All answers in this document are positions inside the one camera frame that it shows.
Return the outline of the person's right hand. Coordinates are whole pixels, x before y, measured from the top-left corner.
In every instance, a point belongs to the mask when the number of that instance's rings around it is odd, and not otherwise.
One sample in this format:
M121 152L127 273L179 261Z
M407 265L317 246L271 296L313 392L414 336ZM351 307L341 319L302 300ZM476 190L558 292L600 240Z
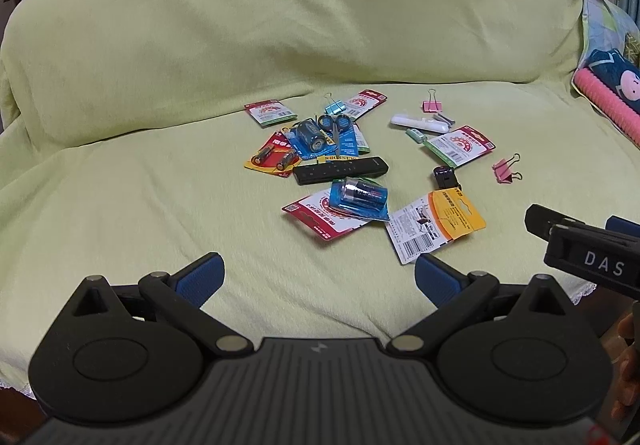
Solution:
M634 339L634 314L624 317L617 326L617 333L625 341ZM611 418L622 421L639 398L639 353L633 344L628 345L618 359L616 398L611 409Z

